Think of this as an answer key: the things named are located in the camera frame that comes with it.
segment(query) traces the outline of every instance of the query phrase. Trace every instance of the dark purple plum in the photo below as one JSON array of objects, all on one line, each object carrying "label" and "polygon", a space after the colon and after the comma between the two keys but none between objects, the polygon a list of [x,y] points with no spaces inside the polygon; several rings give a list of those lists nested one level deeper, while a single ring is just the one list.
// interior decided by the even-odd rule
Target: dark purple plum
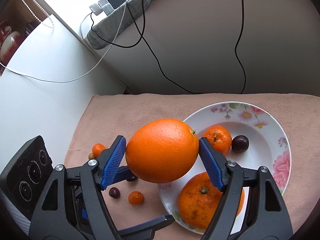
[{"label": "dark purple plum", "polygon": [[120,198],[120,190],[116,187],[112,187],[109,190],[109,196],[112,198]]},{"label": "dark purple plum", "polygon": [[137,179],[138,179],[137,176],[133,176],[133,177],[126,179],[126,181],[133,182],[133,181],[136,181]]},{"label": "dark purple plum", "polygon": [[249,139],[244,135],[233,138],[231,148],[234,153],[244,153],[249,148]]}]

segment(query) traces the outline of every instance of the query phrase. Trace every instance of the plate rim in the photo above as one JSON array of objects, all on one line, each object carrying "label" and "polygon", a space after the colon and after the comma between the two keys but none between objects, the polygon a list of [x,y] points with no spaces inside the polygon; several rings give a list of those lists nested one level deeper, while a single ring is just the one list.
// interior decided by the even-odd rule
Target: plate rim
[{"label": "plate rim", "polygon": [[[283,195],[284,192],[285,192],[285,190],[287,189],[287,186],[288,186],[288,184],[289,184],[290,175],[291,175],[291,169],[292,169],[291,147],[290,147],[289,139],[288,139],[287,134],[285,133],[284,129],[282,128],[282,126],[280,125],[280,123],[279,123],[269,112],[267,112],[266,110],[264,110],[263,108],[261,108],[261,107],[259,107],[259,106],[256,106],[256,105],[253,105],[253,104],[250,104],[250,103],[247,103],[247,102],[241,102],[241,101],[223,101],[223,102],[214,103],[214,104],[211,104],[211,105],[208,105],[208,106],[204,106],[204,107],[202,107],[201,109],[198,109],[198,110],[195,111],[194,113],[190,114],[187,118],[185,118],[185,119],[183,120],[183,122],[186,122],[186,120],[187,120],[188,118],[196,115],[198,112],[203,111],[204,109],[212,108],[212,107],[215,106],[215,105],[229,104],[229,103],[246,104],[246,105],[253,106],[253,107],[256,107],[256,108],[258,108],[258,109],[261,109],[262,111],[264,111],[265,113],[267,113],[267,114],[273,119],[273,121],[276,122],[276,124],[277,124],[278,127],[281,129],[282,133],[284,134],[284,137],[285,137],[285,139],[286,139],[286,141],[287,141],[287,143],[288,143],[288,150],[289,150],[289,157],[290,157],[290,168],[289,168],[289,176],[288,176],[287,183],[286,183],[283,191],[280,192],[281,195]],[[158,188],[158,194],[159,194],[161,203],[162,203],[162,205],[164,206],[164,201],[163,201],[162,195],[161,195],[161,193],[160,193],[160,185],[159,185],[159,184],[157,185],[157,188]],[[170,215],[172,215],[170,210],[168,210],[165,206],[164,206],[164,208],[166,209],[166,211],[167,211]],[[190,228],[186,228],[184,225],[182,225],[182,224],[181,224],[179,221],[177,221],[176,219],[174,219],[174,220],[175,220],[179,225],[181,225],[183,228],[185,228],[185,229],[187,229],[187,230],[189,230],[189,231],[192,231],[192,232],[194,232],[194,233],[203,235],[203,233],[196,232],[196,231],[194,231],[194,230],[191,230]]]}]

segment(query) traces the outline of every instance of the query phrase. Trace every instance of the black cable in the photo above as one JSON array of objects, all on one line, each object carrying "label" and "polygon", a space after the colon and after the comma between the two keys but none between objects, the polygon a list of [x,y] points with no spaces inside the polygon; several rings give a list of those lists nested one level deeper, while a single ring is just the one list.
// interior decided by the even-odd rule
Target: black cable
[{"label": "black cable", "polygon": [[[91,20],[92,20],[91,30],[92,30],[93,32],[95,32],[95,33],[97,34],[97,36],[98,36],[100,39],[102,39],[103,41],[105,41],[105,42],[107,42],[107,43],[109,43],[109,44],[112,44],[112,45],[114,45],[114,46],[120,47],[120,48],[132,48],[132,47],[138,45],[139,42],[141,41],[141,39],[143,39],[144,42],[146,43],[146,45],[148,46],[149,50],[151,51],[152,55],[155,57],[155,59],[156,59],[156,61],[157,61],[157,63],[158,63],[158,66],[159,66],[159,69],[160,69],[162,75],[163,75],[168,81],[170,81],[171,83],[177,85],[178,87],[182,88],[183,90],[187,91],[188,93],[191,93],[191,94],[207,94],[207,93],[191,92],[191,91],[189,91],[188,89],[185,89],[185,88],[182,87],[181,85],[177,84],[177,83],[174,82],[173,80],[169,79],[169,78],[164,74],[164,72],[163,72],[163,70],[162,70],[162,68],[161,68],[160,62],[159,62],[156,54],[153,52],[153,50],[151,49],[149,43],[148,43],[148,42],[146,41],[146,39],[143,37],[144,31],[145,31],[145,27],[146,27],[146,16],[145,16],[145,11],[144,11],[143,1],[144,1],[144,0],[142,0],[142,15],[143,15],[143,29],[142,29],[142,32],[140,32],[139,27],[138,27],[138,25],[137,25],[137,23],[136,23],[133,15],[132,15],[132,13],[131,13],[131,10],[130,10],[130,8],[129,8],[129,5],[127,4],[127,7],[128,7],[128,10],[129,10],[129,13],[130,13],[130,15],[131,15],[131,18],[132,18],[132,20],[133,20],[133,22],[134,22],[134,24],[135,24],[135,26],[136,26],[136,28],[137,28],[137,31],[138,31],[139,34],[140,34],[139,40],[138,40],[134,45],[132,45],[132,46],[121,46],[121,45],[118,45],[118,44],[115,44],[115,43],[106,41],[105,39],[103,39],[102,37],[100,37],[100,36],[98,35],[97,31],[94,31],[94,30],[92,29],[93,24],[94,24],[94,22],[93,22],[93,20],[92,20],[92,13],[90,14],[90,18],[91,18]],[[239,59],[239,57],[238,57],[238,55],[237,55],[237,47],[238,47],[239,41],[240,41],[240,39],[241,39],[242,32],[243,32],[243,28],[244,28],[244,0],[241,0],[241,9],[242,9],[241,31],[240,31],[239,38],[238,38],[238,41],[237,41],[236,46],[235,46],[235,55],[236,55],[236,58],[237,58],[237,60],[238,60],[238,62],[239,62],[239,64],[240,64],[240,66],[241,66],[241,68],[242,68],[242,70],[243,70],[243,74],[244,74],[244,85],[243,85],[243,88],[242,88],[242,91],[241,91],[240,94],[243,93],[244,88],[245,88],[245,85],[246,85],[245,70],[244,70],[244,67],[242,66],[241,61],[240,61],[240,59]]]},{"label": "black cable", "polygon": [[235,46],[235,55],[236,55],[236,58],[240,64],[240,66],[242,67],[242,70],[243,70],[243,75],[244,75],[244,84],[243,84],[243,88],[242,88],[242,91],[240,94],[243,93],[244,91],[244,88],[245,88],[245,83],[246,83],[246,76],[245,76],[245,70],[244,70],[244,67],[243,65],[241,64],[241,61],[239,60],[239,57],[238,57],[238,54],[237,54],[237,47],[238,47],[238,44],[239,44],[239,41],[241,39],[241,36],[242,36],[242,32],[243,32],[243,26],[244,26],[244,0],[241,0],[241,10],[242,10],[242,23],[241,23],[241,31],[240,31],[240,34],[239,34],[239,38],[238,38],[238,41],[236,43],[236,46]]},{"label": "black cable", "polygon": [[96,35],[97,35],[100,39],[102,39],[103,41],[105,41],[105,42],[107,42],[107,43],[109,43],[109,44],[112,44],[112,45],[114,45],[114,46],[116,46],[116,47],[120,47],[120,48],[124,48],[124,49],[129,49],[129,48],[133,48],[134,46],[137,46],[137,45],[139,44],[139,42],[141,41],[141,39],[143,38],[144,30],[145,30],[145,27],[146,27],[146,15],[145,15],[145,11],[144,11],[144,4],[143,4],[143,2],[144,2],[144,0],[142,0],[143,29],[142,29],[142,33],[140,33],[140,38],[139,38],[139,40],[138,40],[135,44],[133,44],[133,45],[131,45],[131,46],[122,46],[122,45],[113,43],[113,42],[111,42],[111,41],[106,41],[104,38],[102,38],[102,37],[98,34],[98,31],[95,31],[95,30],[92,29],[92,27],[93,27],[93,25],[94,25],[94,21],[93,21],[93,19],[92,19],[92,13],[90,14],[90,18],[91,18],[91,20],[92,20],[91,30],[92,30],[93,32],[95,32]]},{"label": "black cable", "polygon": [[144,42],[146,43],[146,45],[147,45],[148,48],[150,49],[152,55],[153,55],[153,56],[155,57],[155,59],[157,60],[157,63],[158,63],[158,66],[159,66],[159,68],[160,68],[160,71],[161,71],[162,75],[163,75],[167,80],[169,80],[170,82],[172,82],[173,84],[177,85],[178,87],[182,88],[183,90],[185,90],[185,91],[187,91],[187,92],[189,92],[189,93],[191,93],[191,94],[206,94],[206,93],[195,93],[195,92],[191,92],[191,91],[189,91],[188,89],[185,89],[185,88],[182,87],[181,85],[177,84],[176,82],[172,81],[171,79],[169,79],[169,78],[164,74],[164,72],[163,72],[163,70],[162,70],[162,68],[161,68],[161,65],[160,65],[160,63],[159,63],[159,60],[158,60],[156,54],[153,52],[153,50],[151,49],[149,43],[146,41],[146,39],[145,39],[145,38],[143,37],[143,35],[141,34],[141,32],[140,32],[140,30],[139,30],[139,28],[138,28],[138,26],[137,26],[137,23],[136,23],[136,21],[134,20],[134,17],[133,17],[133,15],[132,15],[132,13],[131,13],[131,10],[130,10],[129,6],[127,6],[127,7],[128,7],[129,13],[130,13],[130,15],[131,15],[131,17],[132,17],[132,20],[133,20],[133,22],[134,22],[134,25],[136,26],[139,34],[141,35],[142,39],[144,40]]}]

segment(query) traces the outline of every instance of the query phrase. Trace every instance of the orange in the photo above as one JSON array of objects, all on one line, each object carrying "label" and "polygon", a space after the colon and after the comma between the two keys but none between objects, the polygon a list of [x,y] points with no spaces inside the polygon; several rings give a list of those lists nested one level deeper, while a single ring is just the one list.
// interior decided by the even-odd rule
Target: orange
[{"label": "orange", "polygon": [[[179,195],[180,215],[189,225],[207,229],[221,196],[222,192],[212,185],[208,173],[200,173],[188,181]],[[241,212],[243,203],[244,190],[242,189],[237,215]]]},{"label": "orange", "polygon": [[125,159],[138,178],[168,183],[185,175],[195,163],[199,140],[176,119],[159,119],[140,128],[128,142]]},{"label": "orange", "polygon": [[96,158],[98,158],[99,155],[100,155],[100,153],[101,153],[103,150],[105,150],[105,149],[106,149],[106,147],[105,147],[103,144],[101,144],[101,143],[96,143],[96,144],[92,147],[92,153],[93,153],[93,155],[94,155]]},{"label": "orange", "polygon": [[230,150],[232,138],[226,128],[221,125],[214,125],[209,127],[203,134],[207,137],[213,149],[226,155]]},{"label": "orange", "polygon": [[133,191],[128,196],[128,201],[131,205],[139,205],[143,202],[144,196],[139,191]]}]

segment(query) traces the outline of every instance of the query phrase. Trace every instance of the tangerine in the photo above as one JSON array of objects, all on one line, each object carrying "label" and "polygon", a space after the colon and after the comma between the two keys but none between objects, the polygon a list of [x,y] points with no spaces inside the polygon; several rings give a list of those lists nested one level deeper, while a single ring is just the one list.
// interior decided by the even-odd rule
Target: tangerine
[{"label": "tangerine", "polygon": [[226,155],[230,150],[232,137],[228,130],[221,125],[209,127],[203,134],[207,137],[213,149]]},{"label": "tangerine", "polygon": [[168,183],[185,175],[199,152],[196,132],[176,119],[159,119],[141,127],[128,142],[125,159],[138,178]]},{"label": "tangerine", "polygon": [[[191,226],[207,229],[218,207],[222,196],[209,179],[208,173],[197,174],[183,187],[178,207],[181,217]],[[242,189],[237,215],[244,204],[244,190]]]},{"label": "tangerine", "polygon": [[144,196],[140,191],[133,191],[128,196],[128,201],[131,205],[139,205],[143,200]]},{"label": "tangerine", "polygon": [[99,155],[100,155],[100,153],[101,153],[103,150],[105,150],[105,149],[106,149],[106,147],[105,147],[103,144],[101,144],[101,143],[96,143],[96,144],[92,147],[92,153],[93,153],[93,155],[94,155],[96,158],[98,158]]}]

